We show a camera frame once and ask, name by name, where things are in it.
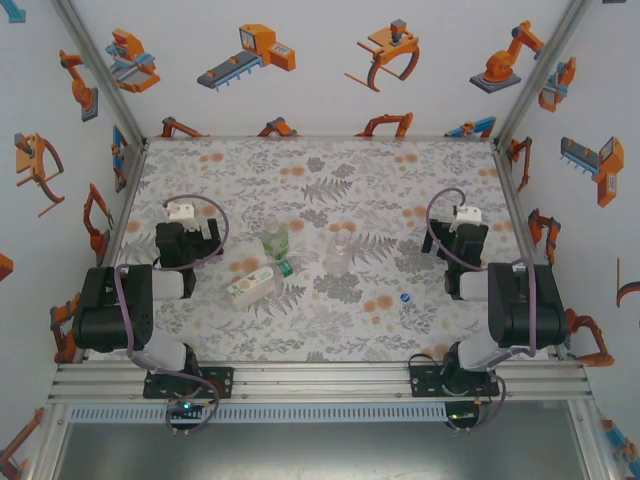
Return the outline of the green label plastic bottle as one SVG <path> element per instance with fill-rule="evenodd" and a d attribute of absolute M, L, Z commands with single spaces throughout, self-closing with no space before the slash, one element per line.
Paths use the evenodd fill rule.
<path fill-rule="evenodd" d="M 265 254 L 275 260 L 282 260 L 289 251 L 288 229 L 275 217 L 266 220 L 261 234 Z"/>

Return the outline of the cream floral label bottle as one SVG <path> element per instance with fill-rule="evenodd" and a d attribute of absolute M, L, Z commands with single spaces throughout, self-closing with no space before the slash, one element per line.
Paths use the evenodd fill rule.
<path fill-rule="evenodd" d="M 287 260 L 267 264 L 231 283 L 225 293 L 237 310 L 247 309 L 278 290 L 293 273 L 294 269 Z"/>

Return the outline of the clear unlabelled plastic bottle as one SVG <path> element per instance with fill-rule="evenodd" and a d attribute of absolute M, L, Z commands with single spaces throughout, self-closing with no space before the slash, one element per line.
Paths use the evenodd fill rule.
<path fill-rule="evenodd" d="M 327 246 L 323 262 L 328 274 L 339 276 L 349 271 L 352 247 L 352 232 L 349 229 L 341 228 L 334 233 Z"/>

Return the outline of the floral tablecloth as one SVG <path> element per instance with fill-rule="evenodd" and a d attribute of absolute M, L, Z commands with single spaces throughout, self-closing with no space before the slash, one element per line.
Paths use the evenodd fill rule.
<path fill-rule="evenodd" d="M 150 144 L 119 259 L 155 260 L 165 199 L 190 194 L 215 217 L 224 252 L 196 272 L 186 301 L 155 307 L 157 328 L 200 360 L 401 361 L 440 357 L 487 330 L 487 308 L 444 290 L 446 265 L 423 253 L 426 219 L 447 221 L 465 199 L 489 232 L 483 262 L 509 262 L 519 248 L 493 147 L 483 142 L 375 140 L 191 140 Z M 275 217 L 288 229 L 294 273 L 274 293 L 237 310 L 225 289 L 267 264 L 261 234 Z M 352 232 L 344 275 L 323 262 L 330 239 Z M 408 293 L 412 302 L 401 302 Z"/>

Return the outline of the grey metal sheet panel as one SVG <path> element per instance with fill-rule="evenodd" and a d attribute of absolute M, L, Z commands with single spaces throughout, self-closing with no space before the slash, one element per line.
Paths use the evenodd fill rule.
<path fill-rule="evenodd" d="M 159 425 L 76 424 L 55 480 L 584 480 L 568 430 L 532 438 L 432 423 L 220 425 L 192 438 Z"/>

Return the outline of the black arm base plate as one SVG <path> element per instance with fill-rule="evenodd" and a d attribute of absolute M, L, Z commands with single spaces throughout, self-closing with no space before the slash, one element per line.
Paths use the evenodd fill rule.
<path fill-rule="evenodd" d="M 486 372 L 467 371 L 460 367 L 455 355 L 447 354 L 438 362 L 431 356 L 418 353 L 407 362 L 411 394 L 427 397 L 494 397 L 500 387 Z"/>
<path fill-rule="evenodd" d="M 202 367 L 201 377 L 213 385 L 221 399 L 229 399 L 232 394 L 234 369 L 232 367 Z M 166 374 L 147 373 L 142 396 L 144 399 L 168 400 L 185 397 L 213 399 L 213 390 L 195 380 Z"/>

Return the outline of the aluminium front frame beam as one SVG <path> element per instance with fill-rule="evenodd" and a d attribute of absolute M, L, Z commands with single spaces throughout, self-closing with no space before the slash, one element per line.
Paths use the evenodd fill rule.
<path fill-rule="evenodd" d="M 405 362 L 207 362 L 231 367 L 230 403 L 413 402 Z M 575 361 L 506 361 L 496 368 L 511 401 L 591 400 L 586 369 Z M 141 403 L 146 373 L 124 361 L 62 365 L 47 402 Z"/>

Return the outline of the aluminium frame post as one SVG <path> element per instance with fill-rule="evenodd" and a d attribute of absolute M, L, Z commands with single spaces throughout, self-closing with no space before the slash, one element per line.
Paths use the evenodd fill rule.
<path fill-rule="evenodd" d="M 143 151 L 146 136 L 142 133 L 131 109 L 126 104 L 121 90 L 112 78 L 106 62 L 85 25 L 78 14 L 72 0 L 50 0 L 67 33 L 73 40 L 85 65 L 91 70 L 100 91 L 106 97 L 116 119 L 127 138 L 135 148 Z"/>
<path fill-rule="evenodd" d="M 594 0 L 569 1 L 499 131 L 496 143 L 498 153 L 503 153 L 509 146 L 518 126 L 543 88 L 551 69 L 556 65 L 560 54 L 593 3 Z"/>

